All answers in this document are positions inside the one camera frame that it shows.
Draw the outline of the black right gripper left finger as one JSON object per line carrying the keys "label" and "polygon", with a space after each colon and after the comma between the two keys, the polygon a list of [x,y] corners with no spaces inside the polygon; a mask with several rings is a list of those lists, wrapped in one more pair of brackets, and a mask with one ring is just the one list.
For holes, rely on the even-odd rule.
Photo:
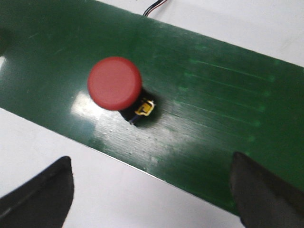
{"label": "black right gripper left finger", "polygon": [[61,228],[73,198],[71,159],[64,156],[0,199],[0,226]]}

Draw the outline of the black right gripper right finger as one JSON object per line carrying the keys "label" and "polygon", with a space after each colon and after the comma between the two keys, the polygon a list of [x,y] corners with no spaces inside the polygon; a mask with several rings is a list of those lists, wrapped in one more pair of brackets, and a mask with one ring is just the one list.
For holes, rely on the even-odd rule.
{"label": "black right gripper right finger", "polygon": [[246,228],[302,228],[304,193],[241,152],[235,152],[230,189]]}

